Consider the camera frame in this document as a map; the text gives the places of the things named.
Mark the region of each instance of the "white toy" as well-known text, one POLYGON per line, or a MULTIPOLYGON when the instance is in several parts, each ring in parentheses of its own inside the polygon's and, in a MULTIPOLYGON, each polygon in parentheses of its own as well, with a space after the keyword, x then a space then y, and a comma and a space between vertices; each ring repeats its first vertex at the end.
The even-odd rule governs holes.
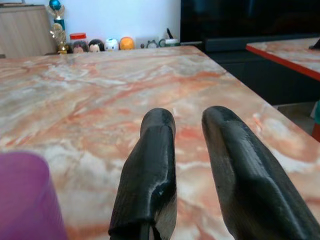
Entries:
POLYGON ((104 48, 107 52, 114 52, 119 50, 119 43, 114 38, 109 38, 105 41, 104 48))

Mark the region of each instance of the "orange ball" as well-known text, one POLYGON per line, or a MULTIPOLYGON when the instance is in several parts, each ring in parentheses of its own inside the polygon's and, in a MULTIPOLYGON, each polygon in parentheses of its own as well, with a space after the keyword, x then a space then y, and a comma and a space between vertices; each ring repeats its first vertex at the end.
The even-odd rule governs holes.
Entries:
POLYGON ((125 36, 120 41, 121 50, 131 50, 135 49, 135 42, 131 37, 125 36))

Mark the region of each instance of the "blue ball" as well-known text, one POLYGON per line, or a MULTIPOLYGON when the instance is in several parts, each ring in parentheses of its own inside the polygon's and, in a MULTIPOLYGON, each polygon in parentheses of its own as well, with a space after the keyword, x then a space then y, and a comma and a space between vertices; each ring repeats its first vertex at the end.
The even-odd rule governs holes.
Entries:
POLYGON ((53 10, 59 11, 60 8, 61 8, 61 3, 59 2, 59 0, 50 0, 50 1, 49 1, 49 6, 50 6, 50 8, 52 8, 53 10))

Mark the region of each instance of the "pink marble surface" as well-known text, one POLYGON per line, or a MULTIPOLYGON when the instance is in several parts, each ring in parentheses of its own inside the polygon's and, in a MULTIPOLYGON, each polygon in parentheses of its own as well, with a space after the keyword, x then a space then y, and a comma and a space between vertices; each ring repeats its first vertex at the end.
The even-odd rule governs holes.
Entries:
POLYGON ((320 50, 311 50, 317 38, 292 39, 282 41, 255 42, 247 45, 247 50, 267 59, 310 75, 320 81, 320 50))
POLYGON ((201 117, 223 105, 277 157, 320 220, 320 145, 194 47, 0 60, 0 151, 46 158, 71 240, 109 239, 122 166, 144 114, 176 122, 173 240, 232 240, 220 211, 201 117))

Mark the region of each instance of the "white wall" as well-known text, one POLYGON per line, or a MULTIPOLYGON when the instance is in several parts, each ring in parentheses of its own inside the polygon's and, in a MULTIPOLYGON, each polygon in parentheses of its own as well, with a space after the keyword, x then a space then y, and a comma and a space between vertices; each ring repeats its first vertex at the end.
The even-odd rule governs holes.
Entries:
MULTIPOLYGON (((25 0, 48 5, 49 0, 25 0)), ((0 0, 0 2, 20 2, 0 0)), ((180 39, 181 0, 60 0, 65 6, 67 34, 85 32, 93 38, 165 36, 166 28, 180 39)))

